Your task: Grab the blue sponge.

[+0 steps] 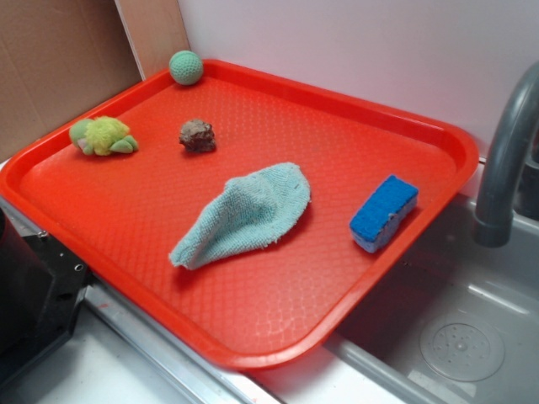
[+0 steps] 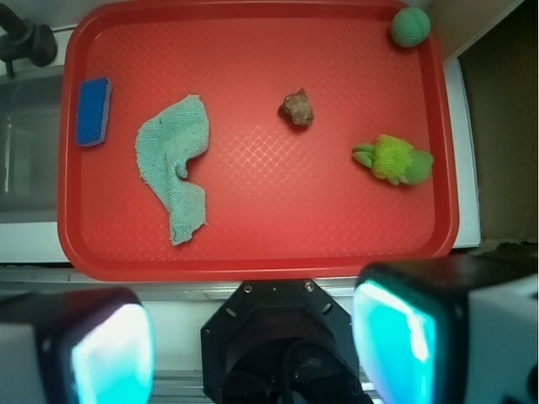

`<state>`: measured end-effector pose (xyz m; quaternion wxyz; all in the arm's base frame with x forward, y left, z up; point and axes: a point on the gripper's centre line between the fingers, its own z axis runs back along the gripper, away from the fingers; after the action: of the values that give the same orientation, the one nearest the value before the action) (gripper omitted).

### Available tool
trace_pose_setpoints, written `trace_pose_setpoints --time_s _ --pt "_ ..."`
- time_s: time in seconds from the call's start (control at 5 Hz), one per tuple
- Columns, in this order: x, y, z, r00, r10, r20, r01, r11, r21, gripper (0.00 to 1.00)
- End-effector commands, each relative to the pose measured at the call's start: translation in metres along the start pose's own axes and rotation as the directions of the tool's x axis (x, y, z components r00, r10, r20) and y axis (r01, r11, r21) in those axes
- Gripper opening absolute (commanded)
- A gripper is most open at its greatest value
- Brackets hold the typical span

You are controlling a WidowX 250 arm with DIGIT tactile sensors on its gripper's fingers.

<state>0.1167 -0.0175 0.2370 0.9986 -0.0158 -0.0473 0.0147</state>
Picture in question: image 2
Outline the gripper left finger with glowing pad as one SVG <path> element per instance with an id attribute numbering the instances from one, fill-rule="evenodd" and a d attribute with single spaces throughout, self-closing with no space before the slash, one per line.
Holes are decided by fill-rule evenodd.
<path id="1" fill-rule="evenodd" d="M 126 288 L 1 300 L 3 403 L 146 403 L 152 318 Z"/>

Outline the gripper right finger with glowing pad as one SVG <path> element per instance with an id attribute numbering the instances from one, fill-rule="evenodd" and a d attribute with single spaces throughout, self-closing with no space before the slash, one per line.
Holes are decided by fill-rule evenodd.
<path id="1" fill-rule="evenodd" d="M 534 257 L 370 264 L 352 299 L 360 365 L 385 403 L 535 403 L 537 296 Z"/>

